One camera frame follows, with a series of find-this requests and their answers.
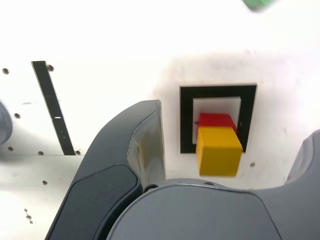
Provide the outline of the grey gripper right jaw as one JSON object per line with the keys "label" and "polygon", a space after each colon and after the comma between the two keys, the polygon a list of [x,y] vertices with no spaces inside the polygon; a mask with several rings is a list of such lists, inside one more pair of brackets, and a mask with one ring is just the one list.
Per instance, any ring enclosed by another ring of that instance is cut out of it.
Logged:
{"label": "grey gripper right jaw", "polygon": [[240,190],[193,179],[143,194],[116,220],[109,240],[317,240],[320,133],[302,143],[287,182]]}

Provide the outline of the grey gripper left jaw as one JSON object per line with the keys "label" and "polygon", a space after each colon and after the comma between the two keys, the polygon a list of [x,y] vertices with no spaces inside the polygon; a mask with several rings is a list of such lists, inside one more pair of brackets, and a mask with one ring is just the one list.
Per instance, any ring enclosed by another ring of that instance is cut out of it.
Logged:
{"label": "grey gripper left jaw", "polygon": [[162,104],[140,101],[96,135],[46,238],[106,239],[117,218],[145,188],[165,178]]}

